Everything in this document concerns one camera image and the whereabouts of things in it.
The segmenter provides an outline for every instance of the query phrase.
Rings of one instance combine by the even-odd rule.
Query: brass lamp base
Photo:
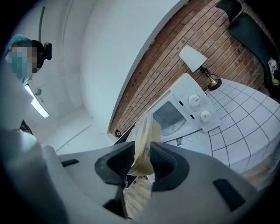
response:
[[[200,66],[200,71],[205,73],[205,75],[210,79],[210,84],[208,86],[210,91],[218,89],[222,85],[223,82],[218,75],[211,74],[207,68],[203,68],[202,66]]]
[[[208,89],[210,91],[218,89],[222,85],[222,80],[220,78],[213,79],[212,77],[209,77],[211,83],[208,85]]]

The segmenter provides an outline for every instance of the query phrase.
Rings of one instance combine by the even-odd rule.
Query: microwave control knob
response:
[[[200,113],[200,118],[204,122],[209,122],[211,120],[212,114],[208,110],[203,110]]]
[[[191,94],[189,96],[189,104],[192,106],[192,107],[196,107],[200,104],[200,97],[199,95],[197,94]]]

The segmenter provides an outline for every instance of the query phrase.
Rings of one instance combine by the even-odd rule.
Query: beige plastic bag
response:
[[[161,141],[161,127],[153,119],[151,113],[146,113],[136,123],[127,137],[127,142],[135,142],[134,163],[128,174],[132,176],[146,176],[154,173],[150,162],[151,141]]]

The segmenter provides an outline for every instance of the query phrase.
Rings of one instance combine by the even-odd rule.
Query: black rectangular slot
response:
[[[76,164],[78,162],[79,161],[77,159],[70,159],[70,160],[61,162],[61,164],[62,164],[63,167],[66,167],[66,166],[70,166],[70,165]]]
[[[225,200],[231,211],[236,210],[245,203],[241,195],[231,186],[225,179],[218,179],[213,181],[216,189]]]

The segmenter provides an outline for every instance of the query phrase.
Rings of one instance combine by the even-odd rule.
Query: white control panel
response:
[[[220,119],[209,98],[189,74],[182,75],[170,91],[184,104],[203,131],[210,131],[220,125]]]

